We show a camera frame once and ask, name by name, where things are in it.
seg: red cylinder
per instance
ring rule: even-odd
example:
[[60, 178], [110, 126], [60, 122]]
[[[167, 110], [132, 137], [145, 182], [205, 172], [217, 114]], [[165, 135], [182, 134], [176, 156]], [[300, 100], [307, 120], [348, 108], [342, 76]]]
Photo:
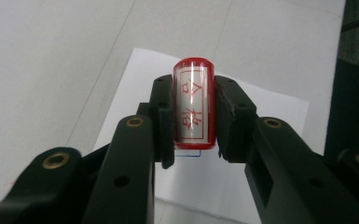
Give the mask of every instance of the red cylinder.
[[180, 149], [214, 147], [214, 65], [186, 58], [173, 68], [174, 142]]

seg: white paper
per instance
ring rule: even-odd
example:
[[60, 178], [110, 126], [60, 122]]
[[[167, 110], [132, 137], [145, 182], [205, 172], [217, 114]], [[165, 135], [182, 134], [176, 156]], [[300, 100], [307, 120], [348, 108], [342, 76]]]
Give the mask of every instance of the white paper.
[[[94, 149], [111, 141], [118, 122], [135, 114], [139, 103], [149, 101], [153, 80], [170, 74], [179, 61], [147, 49], [133, 50]], [[297, 133], [302, 133], [308, 102], [233, 79], [256, 104], [260, 117], [283, 119]], [[197, 151], [193, 157], [177, 156], [174, 166], [168, 170], [156, 164], [156, 196], [216, 216], [260, 223], [244, 165], [219, 159], [217, 152], [215, 147], [201, 153]]]

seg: red cylindrical object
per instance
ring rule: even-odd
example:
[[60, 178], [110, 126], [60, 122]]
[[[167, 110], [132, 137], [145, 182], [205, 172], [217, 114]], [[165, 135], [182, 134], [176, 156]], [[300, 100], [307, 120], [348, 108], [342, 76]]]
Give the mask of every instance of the red cylindrical object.
[[176, 148], [214, 147], [214, 65], [203, 58], [186, 58], [173, 68]]

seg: black mechanical arm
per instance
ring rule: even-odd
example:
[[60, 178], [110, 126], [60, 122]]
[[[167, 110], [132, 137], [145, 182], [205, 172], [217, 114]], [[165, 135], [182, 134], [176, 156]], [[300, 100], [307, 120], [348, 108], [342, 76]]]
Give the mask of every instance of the black mechanical arm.
[[[155, 162], [174, 163], [172, 82], [156, 79], [109, 145], [38, 155], [0, 202], [0, 223], [154, 223]], [[359, 150], [328, 163], [283, 120], [259, 118], [235, 81], [215, 84], [219, 156], [246, 163], [263, 223], [359, 223]]]

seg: white surface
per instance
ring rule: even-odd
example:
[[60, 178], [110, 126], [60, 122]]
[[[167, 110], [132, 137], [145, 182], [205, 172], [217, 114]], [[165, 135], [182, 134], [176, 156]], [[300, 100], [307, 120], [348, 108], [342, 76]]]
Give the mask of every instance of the white surface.
[[134, 47], [206, 57], [225, 74], [309, 101], [318, 121], [303, 133], [323, 142], [315, 130], [325, 128], [344, 4], [0, 0], [0, 199], [40, 152], [92, 151]]
[[[147, 49], [134, 49], [106, 116], [95, 149], [108, 144], [118, 122], [148, 102], [153, 80], [170, 74], [180, 59]], [[284, 118], [301, 133], [308, 102], [265, 91], [236, 80], [259, 108], [261, 117]], [[243, 173], [243, 164], [228, 164], [218, 158], [218, 148], [202, 151], [198, 158], [176, 157], [169, 170], [156, 167], [156, 196], [220, 217], [258, 223], [255, 203]]]

